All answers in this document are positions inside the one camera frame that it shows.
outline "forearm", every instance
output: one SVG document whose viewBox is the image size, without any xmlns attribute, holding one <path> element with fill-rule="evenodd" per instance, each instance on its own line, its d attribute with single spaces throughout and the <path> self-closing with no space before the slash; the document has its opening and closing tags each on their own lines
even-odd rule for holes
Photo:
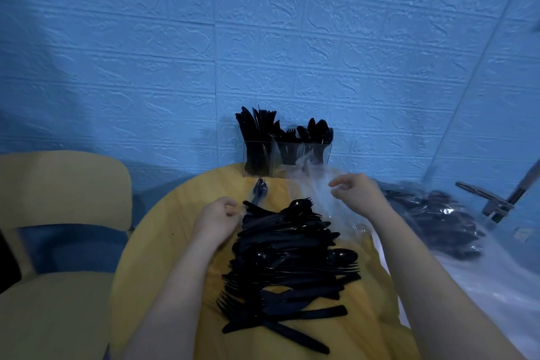
<svg viewBox="0 0 540 360">
<path fill-rule="evenodd" d="M 424 359 L 523 359 L 391 207 L 369 217 Z"/>
<path fill-rule="evenodd" d="M 167 278 L 120 359 L 191 359 L 206 270 L 215 245 L 192 241 Z"/>
</svg>

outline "yellow chair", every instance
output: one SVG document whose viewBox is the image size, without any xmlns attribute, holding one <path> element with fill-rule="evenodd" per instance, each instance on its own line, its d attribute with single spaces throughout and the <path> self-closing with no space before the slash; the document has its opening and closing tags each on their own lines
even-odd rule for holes
<svg viewBox="0 0 540 360">
<path fill-rule="evenodd" d="M 79 223 L 126 231 L 131 179 L 109 157 L 75 151 L 0 156 L 0 229 L 23 279 L 0 295 L 0 359 L 101 360 L 113 274 L 36 275 L 15 228 Z"/>
</svg>

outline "yellow table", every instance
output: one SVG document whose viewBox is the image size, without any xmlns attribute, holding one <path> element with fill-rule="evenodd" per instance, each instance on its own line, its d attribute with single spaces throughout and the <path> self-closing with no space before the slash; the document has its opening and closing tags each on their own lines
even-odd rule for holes
<svg viewBox="0 0 540 360">
<path fill-rule="evenodd" d="M 111 293 L 111 350 L 118 354 L 143 319 L 173 265 L 186 247 L 193 222 L 208 202 L 230 196 L 250 200 L 255 178 L 243 178 L 240 164 L 206 172 L 180 185 L 160 200 L 141 221 L 128 242 Z M 289 205 L 285 179 L 267 179 L 268 196 L 263 208 L 279 211 Z M 226 319 L 215 299 L 223 289 L 221 275 L 229 271 L 233 258 L 233 236 L 214 256 L 206 278 L 195 356 L 198 360 L 219 359 L 419 359 L 408 328 L 398 319 L 397 295 L 392 281 L 379 263 L 370 237 L 359 254 L 362 279 L 341 292 L 339 302 L 319 298 L 309 309 L 344 304 L 344 317 L 285 322 L 330 347 L 326 356 L 305 349 L 259 327 L 224 335 Z"/>
</svg>

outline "plastic bag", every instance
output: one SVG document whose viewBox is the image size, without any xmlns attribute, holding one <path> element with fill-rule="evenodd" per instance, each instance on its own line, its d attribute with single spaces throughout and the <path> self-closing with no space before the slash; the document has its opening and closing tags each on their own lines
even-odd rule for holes
<svg viewBox="0 0 540 360">
<path fill-rule="evenodd" d="M 336 200 L 328 187 L 340 172 L 309 162 L 291 167 L 293 197 L 309 196 L 314 210 L 337 226 L 346 239 L 371 233 L 381 265 L 388 271 L 379 237 L 371 224 Z M 457 284 L 530 360 L 540 360 L 540 276 L 519 266 L 485 229 L 485 217 L 472 213 L 441 191 L 417 183 L 379 183 L 388 201 L 432 250 Z M 401 300 L 400 321 L 409 326 Z"/>
</svg>

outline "chair seat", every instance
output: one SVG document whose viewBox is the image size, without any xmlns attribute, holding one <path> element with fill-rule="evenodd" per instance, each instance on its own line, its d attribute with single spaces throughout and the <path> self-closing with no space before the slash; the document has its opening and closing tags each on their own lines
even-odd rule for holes
<svg viewBox="0 0 540 360">
<path fill-rule="evenodd" d="M 62 272 L 0 295 L 2 360 L 101 360 L 109 342 L 113 274 Z"/>
</svg>

